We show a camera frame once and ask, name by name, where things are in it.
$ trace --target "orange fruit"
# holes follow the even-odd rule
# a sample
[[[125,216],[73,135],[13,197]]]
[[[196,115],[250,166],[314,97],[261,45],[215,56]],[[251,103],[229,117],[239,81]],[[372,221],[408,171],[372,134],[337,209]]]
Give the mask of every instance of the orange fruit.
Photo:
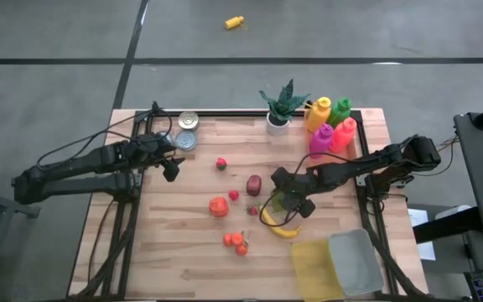
[[[248,251],[249,249],[245,244],[242,244],[236,247],[236,255],[238,256],[244,256],[247,254]]]
[[[232,244],[240,246],[243,244],[243,235],[241,233],[232,234]]]
[[[227,233],[225,235],[223,235],[223,244],[225,245],[225,247],[229,247],[232,245],[232,235]]]

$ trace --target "banana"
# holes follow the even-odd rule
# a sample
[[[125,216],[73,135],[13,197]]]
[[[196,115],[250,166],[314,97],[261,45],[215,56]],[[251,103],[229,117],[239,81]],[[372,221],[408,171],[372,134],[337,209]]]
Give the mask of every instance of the banana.
[[[267,224],[270,225],[276,225],[277,223],[273,220],[273,218],[269,215],[266,209],[264,209],[262,206],[260,207],[260,211],[262,211],[262,218]],[[297,229],[289,231],[289,230],[284,230],[279,226],[269,226],[269,229],[272,230],[272,232],[282,238],[294,238],[296,237],[299,232],[301,232],[301,226],[298,226]]]

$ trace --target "concrete floor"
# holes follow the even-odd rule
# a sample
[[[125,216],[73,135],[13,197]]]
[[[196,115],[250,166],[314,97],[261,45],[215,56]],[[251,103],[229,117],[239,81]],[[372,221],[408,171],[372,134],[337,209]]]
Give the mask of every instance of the concrete floor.
[[[0,58],[124,58],[140,3],[0,0]],[[239,14],[248,30],[222,29]],[[136,57],[483,57],[483,0],[151,0]],[[0,65],[0,195],[11,197],[10,178],[41,154],[107,125],[121,71]],[[483,109],[483,64],[136,65],[122,108],[152,100],[169,108],[265,107],[257,91],[273,95],[290,78],[313,97],[383,107],[395,142],[414,133],[440,142],[453,134],[453,115]],[[459,150],[451,169],[415,180],[407,194],[415,204],[475,204]],[[0,300],[65,297],[88,200],[51,198],[36,221],[17,216],[0,260]],[[439,297],[466,294],[459,274],[427,276]]]

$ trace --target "bottle cap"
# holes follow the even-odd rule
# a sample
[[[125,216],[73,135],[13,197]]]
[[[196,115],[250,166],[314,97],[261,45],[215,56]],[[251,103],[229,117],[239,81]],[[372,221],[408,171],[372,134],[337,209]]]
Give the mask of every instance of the bottle cap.
[[[330,137],[333,134],[333,128],[324,123],[322,127],[319,128],[319,134],[324,136],[324,137]]]
[[[178,116],[178,124],[184,130],[195,130],[199,126],[199,116],[195,112],[182,112]]]
[[[338,103],[339,110],[346,111],[351,109],[351,101],[347,97],[343,97],[340,99]]]
[[[321,98],[318,99],[318,108],[325,110],[329,107],[331,107],[331,100],[328,97],[322,96]]]
[[[191,151],[197,145],[197,137],[190,130],[184,130],[176,136],[176,146],[182,151]]]
[[[355,131],[357,128],[357,122],[353,118],[348,117],[344,120],[344,122],[342,122],[342,127],[347,132]]]

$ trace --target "succulent plant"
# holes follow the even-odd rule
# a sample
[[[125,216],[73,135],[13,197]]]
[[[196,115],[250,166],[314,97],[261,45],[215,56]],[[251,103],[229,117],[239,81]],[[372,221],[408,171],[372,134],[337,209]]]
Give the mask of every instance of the succulent plant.
[[[283,87],[278,96],[278,100],[273,100],[272,98],[267,97],[264,91],[259,92],[262,98],[266,100],[267,104],[269,105],[271,115],[273,115],[279,121],[291,121],[295,110],[303,105],[307,97],[310,96],[310,94],[306,96],[293,96],[293,79],[290,80],[288,85]]]

